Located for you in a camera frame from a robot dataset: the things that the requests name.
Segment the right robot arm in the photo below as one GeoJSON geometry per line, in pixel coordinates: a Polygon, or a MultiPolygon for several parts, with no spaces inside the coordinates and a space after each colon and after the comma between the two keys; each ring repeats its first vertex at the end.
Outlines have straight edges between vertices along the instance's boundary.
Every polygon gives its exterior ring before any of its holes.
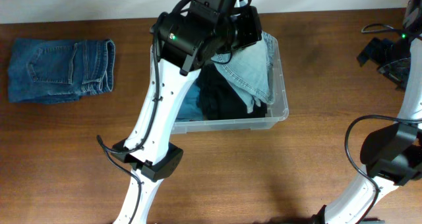
{"type": "Polygon", "coordinates": [[[377,71],[404,90],[397,117],[365,115],[347,128],[344,149],[357,176],[333,202],[321,207],[311,223],[368,223],[371,209],[383,197],[409,181],[421,179],[421,0],[409,0],[402,28],[374,23],[363,34],[393,32],[392,42],[373,38],[357,56],[360,65],[377,64],[377,71]],[[379,119],[391,124],[370,133],[360,151],[357,166],[349,151],[349,136],[360,121],[379,119]]]}

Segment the black garment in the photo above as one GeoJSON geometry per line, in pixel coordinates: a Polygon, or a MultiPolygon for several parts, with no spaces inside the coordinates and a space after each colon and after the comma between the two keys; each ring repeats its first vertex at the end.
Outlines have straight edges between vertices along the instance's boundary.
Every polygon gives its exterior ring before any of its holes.
{"type": "Polygon", "coordinates": [[[199,87],[197,106],[207,120],[253,119],[265,117],[267,105],[253,106],[251,113],[243,100],[214,65],[202,68],[196,80],[199,87]]]}

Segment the teal blue shirt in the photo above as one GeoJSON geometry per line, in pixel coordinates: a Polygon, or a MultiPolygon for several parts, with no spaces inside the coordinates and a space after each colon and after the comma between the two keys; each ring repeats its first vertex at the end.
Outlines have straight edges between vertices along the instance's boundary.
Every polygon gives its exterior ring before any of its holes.
{"type": "Polygon", "coordinates": [[[203,121],[204,114],[199,106],[200,103],[200,87],[196,82],[189,88],[182,104],[178,115],[177,122],[191,122],[203,121]]]}

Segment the dark blue jeans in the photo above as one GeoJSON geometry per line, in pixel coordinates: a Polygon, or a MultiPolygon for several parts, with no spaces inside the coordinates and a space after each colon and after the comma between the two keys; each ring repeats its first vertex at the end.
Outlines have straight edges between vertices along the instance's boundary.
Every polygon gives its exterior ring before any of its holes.
{"type": "Polygon", "coordinates": [[[11,51],[11,103],[67,103],[113,90],[115,43],[110,40],[17,38],[11,51]]]}

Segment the light blue jeans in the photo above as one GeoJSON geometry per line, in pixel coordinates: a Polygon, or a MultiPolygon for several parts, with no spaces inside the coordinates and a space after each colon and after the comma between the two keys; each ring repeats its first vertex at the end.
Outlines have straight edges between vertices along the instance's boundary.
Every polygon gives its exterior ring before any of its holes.
{"type": "Polygon", "coordinates": [[[272,85],[274,37],[266,32],[261,36],[262,39],[252,46],[212,57],[218,72],[246,105],[247,113],[252,113],[255,106],[275,101],[272,85]]]}

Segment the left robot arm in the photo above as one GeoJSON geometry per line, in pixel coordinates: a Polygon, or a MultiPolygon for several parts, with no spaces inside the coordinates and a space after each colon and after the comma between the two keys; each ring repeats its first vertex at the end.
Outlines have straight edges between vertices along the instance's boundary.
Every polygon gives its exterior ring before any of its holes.
{"type": "Polygon", "coordinates": [[[217,54],[233,56],[261,40],[251,1],[180,0],[151,27],[150,83],[140,115],[127,138],[105,149],[117,168],[131,166],[117,223],[145,223],[159,186],[180,163],[183,150],[169,137],[201,68],[216,64],[217,54]]]}

